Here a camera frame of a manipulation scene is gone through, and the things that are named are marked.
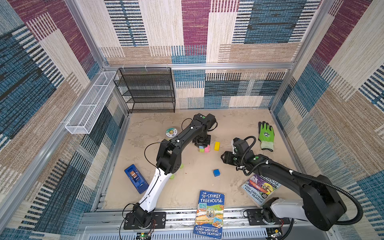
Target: yellow block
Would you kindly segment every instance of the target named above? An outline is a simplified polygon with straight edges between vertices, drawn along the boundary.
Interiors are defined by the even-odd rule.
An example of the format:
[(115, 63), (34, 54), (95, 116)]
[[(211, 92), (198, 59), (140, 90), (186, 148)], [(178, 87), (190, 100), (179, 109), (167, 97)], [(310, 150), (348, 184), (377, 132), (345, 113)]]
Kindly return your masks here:
[(220, 142), (215, 142), (215, 151), (218, 151), (220, 148)]

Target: white arm segment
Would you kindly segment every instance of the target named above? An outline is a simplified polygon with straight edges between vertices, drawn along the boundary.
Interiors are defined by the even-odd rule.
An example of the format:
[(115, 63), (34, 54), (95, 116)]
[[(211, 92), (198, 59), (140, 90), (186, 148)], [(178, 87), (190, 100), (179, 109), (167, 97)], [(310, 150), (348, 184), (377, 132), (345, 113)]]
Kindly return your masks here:
[(151, 212), (152, 210), (155, 209), (156, 202), (160, 196), (160, 193), (171, 176), (172, 176), (172, 173), (165, 175), (162, 169), (160, 168), (156, 169), (152, 182), (149, 184), (147, 191), (139, 201), (140, 207), (144, 211), (147, 210), (148, 212)]
[(271, 210), (278, 218), (294, 218), (308, 221), (303, 209), (303, 200), (277, 199), (271, 204)]

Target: beige tabletop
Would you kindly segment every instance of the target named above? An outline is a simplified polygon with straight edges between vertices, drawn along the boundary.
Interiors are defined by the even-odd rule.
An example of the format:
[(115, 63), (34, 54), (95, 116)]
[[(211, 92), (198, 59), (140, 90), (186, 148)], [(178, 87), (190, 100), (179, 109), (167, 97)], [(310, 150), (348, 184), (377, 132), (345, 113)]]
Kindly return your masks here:
[[(144, 193), (139, 194), (124, 170), (135, 164), (139, 172), (151, 182), (155, 167), (144, 158), (144, 149), (153, 142), (161, 142), (166, 138), (165, 131), (176, 127), (181, 131), (181, 122), (193, 118), (197, 113), (216, 117), (218, 127), (211, 134), (211, 152), (200, 153), (191, 142), (182, 153), (184, 167), (175, 173), (164, 187), (157, 208), (197, 207), (200, 190), (225, 194), (226, 207), (253, 206), (254, 202), (245, 195), (241, 185), (249, 178), (243, 172), (236, 171), (235, 166), (224, 164), (220, 156), (225, 151), (232, 151), (231, 140), (235, 137), (244, 139), (248, 136), (258, 137), (258, 122), (269, 122), (275, 129), (274, 151), (262, 151), (260, 141), (252, 148), (254, 154), (264, 154), (291, 169), (296, 169), (287, 148), (277, 131), (270, 112), (267, 109), (225, 109), (225, 110), (176, 110), (175, 113), (134, 113), (131, 115), (129, 128), (118, 157), (107, 194), (104, 209), (122, 209), (128, 203), (138, 202)], [(186, 120), (183, 127), (190, 123)], [(214, 150), (215, 142), (220, 142), (220, 150)], [(159, 144), (151, 145), (147, 158), (156, 164)], [(213, 170), (219, 169), (220, 176), (215, 177)], [(273, 197), (283, 199), (299, 199), (290, 189), (281, 186)]]

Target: black arm segment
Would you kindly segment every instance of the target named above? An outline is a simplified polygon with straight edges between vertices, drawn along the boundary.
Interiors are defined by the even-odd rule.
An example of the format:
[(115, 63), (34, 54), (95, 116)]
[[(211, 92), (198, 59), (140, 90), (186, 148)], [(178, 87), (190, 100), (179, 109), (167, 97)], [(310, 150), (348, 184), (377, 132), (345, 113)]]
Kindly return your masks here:
[(175, 173), (181, 165), (181, 152), (191, 141), (198, 146), (210, 144), (211, 136), (207, 134), (208, 130), (216, 122), (216, 118), (212, 114), (204, 116), (196, 114), (192, 122), (180, 134), (171, 140), (164, 139), (160, 144), (159, 152), (156, 158), (156, 166), (162, 169), (165, 174)]
[[(233, 146), (235, 147), (235, 154), (226, 151), (221, 159), (226, 164), (238, 167), (241, 166), (239, 161), (248, 148), (248, 143), (245, 140), (235, 138)], [(336, 190), (311, 180), (292, 176), (288, 168), (273, 162), (267, 156), (262, 154), (255, 156), (250, 150), (246, 153), (243, 162), (245, 169), (250, 173), (254, 172), (269, 177), (297, 193), (303, 199), (303, 208), (308, 220), (323, 231), (328, 231), (347, 211)], [(316, 179), (331, 183), (323, 175), (319, 175)]]

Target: white wire basket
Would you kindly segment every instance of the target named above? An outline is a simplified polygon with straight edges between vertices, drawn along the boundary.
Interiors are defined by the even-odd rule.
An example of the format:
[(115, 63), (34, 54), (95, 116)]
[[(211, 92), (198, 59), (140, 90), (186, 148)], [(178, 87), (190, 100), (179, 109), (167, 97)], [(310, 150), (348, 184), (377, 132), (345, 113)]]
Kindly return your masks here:
[(71, 134), (89, 134), (112, 93), (119, 77), (116, 72), (102, 72), (91, 87), (75, 113), (70, 117), (65, 128)]

